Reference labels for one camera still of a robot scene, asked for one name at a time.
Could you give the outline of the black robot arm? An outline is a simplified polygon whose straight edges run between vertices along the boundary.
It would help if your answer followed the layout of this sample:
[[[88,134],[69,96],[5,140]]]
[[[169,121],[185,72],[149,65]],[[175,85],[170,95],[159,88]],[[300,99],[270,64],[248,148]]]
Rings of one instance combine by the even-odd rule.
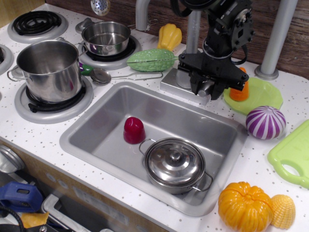
[[[252,29],[252,1],[250,0],[172,0],[173,12],[180,17],[206,12],[208,34],[202,52],[187,49],[179,55],[178,70],[190,77],[191,91],[205,92],[212,100],[225,89],[243,90],[248,75],[238,68],[247,59],[232,61],[232,54],[242,49],[248,54],[246,44],[255,34]]]

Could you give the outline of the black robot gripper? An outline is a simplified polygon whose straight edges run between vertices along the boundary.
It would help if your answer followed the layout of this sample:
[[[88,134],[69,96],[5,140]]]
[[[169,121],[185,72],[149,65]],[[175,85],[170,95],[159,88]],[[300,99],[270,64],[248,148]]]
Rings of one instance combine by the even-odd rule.
[[[228,88],[242,90],[249,76],[235,64],[229,57],[216,59],[206,53],[179,55],[178,69],[189,73],[191,91],[197,95],[203,82],[214,82],[211,100],[217,100],[223,91]]]

